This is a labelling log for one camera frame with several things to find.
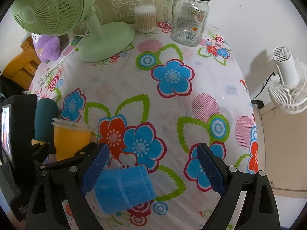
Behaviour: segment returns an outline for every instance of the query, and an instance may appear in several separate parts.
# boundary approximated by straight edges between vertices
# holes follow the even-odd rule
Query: glass jar
[[[180,44],[196,47],[202,39],[209,15],[210,0],[167,0],[164,19],[172,26],[171,38]]]

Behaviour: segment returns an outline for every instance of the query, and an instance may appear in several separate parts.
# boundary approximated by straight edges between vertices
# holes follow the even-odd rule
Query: black cable
[[[269,82],[270,78],[273,76],[275,76],[276,74],[275,73],[271,73],[271,75],[268,77],[266,83],[264,84],[264,86],[262,87],[260,93],[262,93],[263,89],[266,87],[267,83]]]

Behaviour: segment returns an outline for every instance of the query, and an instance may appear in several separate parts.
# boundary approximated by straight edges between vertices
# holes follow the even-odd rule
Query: display screen
[[[10,105],[2,107],[1,113],[1,143],[2,148],[12,161],[12,149],[10,146]]]

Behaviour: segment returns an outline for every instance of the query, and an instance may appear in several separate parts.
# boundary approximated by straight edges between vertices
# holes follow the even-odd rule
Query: chair backrest
[[[40,64],[40,59],[36,55],[30,36],[20,47],[23,51],[7,64],[2,75],[28,90]]]

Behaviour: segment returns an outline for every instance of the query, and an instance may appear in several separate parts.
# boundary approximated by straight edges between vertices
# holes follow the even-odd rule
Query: green fan
[[[135,31],[126,23],[100,25],[93,7],[95,0],[15,0],[13,17],[26,31],[35,34],[64,35],[84,18],[91,35],[79,44],[84,62],[107,59],[125,49]]]

